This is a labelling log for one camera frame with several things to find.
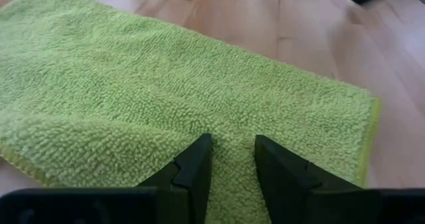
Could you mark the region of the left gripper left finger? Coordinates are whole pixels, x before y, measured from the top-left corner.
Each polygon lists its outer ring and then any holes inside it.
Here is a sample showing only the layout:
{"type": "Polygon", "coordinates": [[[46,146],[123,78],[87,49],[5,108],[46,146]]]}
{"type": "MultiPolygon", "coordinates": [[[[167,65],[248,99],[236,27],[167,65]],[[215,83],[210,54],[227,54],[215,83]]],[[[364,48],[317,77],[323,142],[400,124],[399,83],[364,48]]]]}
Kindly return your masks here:
{"type": "Polygon", "coordinates": [[[28,188],[0,197],[0,224],[203,224],[213,139],[202,134],[135,187],[28,188]]]}

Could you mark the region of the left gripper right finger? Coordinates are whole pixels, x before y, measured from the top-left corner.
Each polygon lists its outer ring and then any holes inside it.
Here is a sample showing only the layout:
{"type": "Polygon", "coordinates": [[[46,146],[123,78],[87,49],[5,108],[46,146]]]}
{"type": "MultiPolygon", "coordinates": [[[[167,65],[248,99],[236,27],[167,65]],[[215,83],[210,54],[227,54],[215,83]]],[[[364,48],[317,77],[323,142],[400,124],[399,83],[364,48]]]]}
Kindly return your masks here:
{"type": "Polygon", "coordinates": [[[363,189],[263,135],[254,158],[272,224],[425,224],[425,188],[363,189]]]}

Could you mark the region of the green microfiber towel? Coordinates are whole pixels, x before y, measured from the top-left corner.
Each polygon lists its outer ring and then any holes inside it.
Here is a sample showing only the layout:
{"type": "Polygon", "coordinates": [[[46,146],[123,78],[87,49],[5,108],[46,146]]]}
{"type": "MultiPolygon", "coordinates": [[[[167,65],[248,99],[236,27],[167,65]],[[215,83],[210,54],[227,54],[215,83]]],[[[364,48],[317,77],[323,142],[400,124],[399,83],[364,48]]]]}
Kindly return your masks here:
{"type": "Polygon", "coordinates": [[[379,100],[95,0],[0,8],[0,156],[46,186],[135,186],[210,133],[207,222],[266,224],[263,134],[363,185],[379,100]]]}

